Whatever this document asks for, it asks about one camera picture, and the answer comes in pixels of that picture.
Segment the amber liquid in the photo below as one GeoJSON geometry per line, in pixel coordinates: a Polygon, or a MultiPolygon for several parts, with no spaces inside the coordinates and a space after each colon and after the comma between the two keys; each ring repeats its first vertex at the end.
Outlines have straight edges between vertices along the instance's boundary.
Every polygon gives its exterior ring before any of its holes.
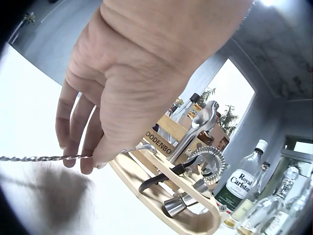
{"type": "Polygon", "coordinates": [[[224,220],[223,224],[225,224],[229,228],[233,228],[236,224],[236,221],[228,216],[227,219],[224,220]]]}
{"type": "Polygon", "coordinates": [[[237,228],[237,233],[239,235],[254,235],[254,232],[252,232],[249,229],[243,228],[241,226],[239,228],[237,228]]]}

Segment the wooden box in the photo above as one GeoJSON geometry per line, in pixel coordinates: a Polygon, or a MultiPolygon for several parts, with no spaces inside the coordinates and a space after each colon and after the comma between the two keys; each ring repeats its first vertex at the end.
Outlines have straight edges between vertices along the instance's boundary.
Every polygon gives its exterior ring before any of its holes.
{"type": "MultiPolygon", "coordinates": [[[[185,128],[166,115],[158,121],[158,124],[178,141],[181,140],[187,132],[185,128]]],[[[213,196],[208,199],[192,187],[201,176],[197,174],[191,176],[176,175],[172,172],[170,168],[174,167],[174,165],[167,161],[166,157],[174,149],[174,146],[165,141],[165,139],[152,128],[144,136],[143,142],[153,144],[158,150],[158,154],[153,154],[147,150],[134,151],[129,154],[119,154],[109,163],[113,170],[139,200],[178,234],[213,234],[221,223],[220,212],[213,196]],[[170,180],[158,185],[152,185],[143,193],[139,193],[138,188],[142,182],[157,175],[158,169],[170,180]],[[171,190],[173,192],[185,191],[208,208],[209,211],[205,214],[198,215],[186,209],[174,218],[167,217],[162,211],[162,206],[165,200],[173,198],[171,190]]],[[[188,155],[197,148],[197,143],[201,143],[203,146],[205,145],[196,138],[187,153],[179,157],[177,164],[183,163],[187,159],[188,155]]]]}

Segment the tree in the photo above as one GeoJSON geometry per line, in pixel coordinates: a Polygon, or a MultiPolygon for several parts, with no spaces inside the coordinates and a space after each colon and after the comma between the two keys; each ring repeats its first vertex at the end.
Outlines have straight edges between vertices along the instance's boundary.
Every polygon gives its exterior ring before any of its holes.
{"type": "Polygon", "coordinates": [[[232,105],[226,105],[224,113],[218,120],[219,126],[223,129],[226,135],[230,136],[233,131],[236,129],[237,124],[235,121],[238,119],[238,116],[233,114],[235,107],[232,105]]]}
{"type": "Polygon", "coordinates": [[[215,94],[215,89],[216,88],[206,88],[204,90],[204,92],[202,93],[202,95],[200,96],[199,100],[198,100],[198,105],[201,107],[201,108],[204,108],[205,105],[207,104],[208,102],[208,99],[211,95],[214,95],[215,94]]]}

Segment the glass bottle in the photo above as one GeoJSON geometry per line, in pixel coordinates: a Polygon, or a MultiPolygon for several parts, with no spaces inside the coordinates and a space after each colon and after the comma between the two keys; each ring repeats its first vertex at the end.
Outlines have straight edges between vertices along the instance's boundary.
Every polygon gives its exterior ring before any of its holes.
{"type": "Polygon", "coordinates": [[[264,178],[265,173],[267,172],[270,164],[268,162],[264,162],[261,166],[261,172],[258,175],[256,181],[254,182],[252,188],[247,193],[246,197],[239,203],[237,208],[231,213],[223,222],[229,228],[236,227],[236,224],[242,217],[246,214],[248,210],[250,210],[253,205],[257,202],[258,197],[261,194],[261,184],[264,178]]]}
{"type": "Polygon", "coordinates": [[[190,99],[188,100],[188,102],[185,104],[184,108],[182,108],[181,110],[179,110],[178,112],[176,112],[175,114],[173,114],[172,119],[181,124],[181,122],[183,122],[183,120],[185,119],[185,117],[187,117],[188,113],[190,112],[190,110],[193,108],[193,106],[195,105],[195,103],[197,103],[197,101],[199,100],[200,96],[197,93],[194,93],[190,99]]]}
{"type": "Polygon", "coordinates": [[[290,199],[262,235],[286,235],[308,200],[312,200],[313,175],[308,177],[298,196],[290,199]]]}
{"type": "MultiPolygon", "coordinates": [[[[172,104],[172,106],[168,109],[168,111],[165,113],[165,115],[172,117],[173,113],[184,104],[183,100],[178,97],[178,99],[172,104]]],[[[170,144],[172,143],[172,137],[171,135],[165,131],[162,127],[159,126],[158,128],[158,134],[162,136],[167,142],[170,144]]]]}
{"type": "Polygon", "coordinates": [[[261,172],[261,156],[267,142],[260,139],[254,152],[244,157],[237,170],[228,178],[226,185],[216,194],[217,205],[226,205],[227,213],[232,213],[252,188],[261,172]]]}
{"type": "Polygon", "coordinates": [[[284,199],[298,176],[299,170],[293,166],[289,167],[285,171],[285,177],[276,194],[263,198],[246,213],[240,221],[240,225],[237,228],[237,234],[260,234],[265,223],[274,217],[276,212],[282,208],[284,199]]]}

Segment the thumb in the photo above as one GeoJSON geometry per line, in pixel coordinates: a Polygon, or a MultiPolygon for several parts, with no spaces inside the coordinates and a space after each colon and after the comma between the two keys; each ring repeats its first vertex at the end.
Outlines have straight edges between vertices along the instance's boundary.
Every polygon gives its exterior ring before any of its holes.
{"type": "Polygon", "coordinates": [[[94,167],[101,169],[109,161],[112,161],[122,150],[134,148],[139,144],[142,138],[139,140],[131,140],[127,142],[121,142],[107,138],[105,135],[101,138],[98,146],[93,152],[94,167]]]}

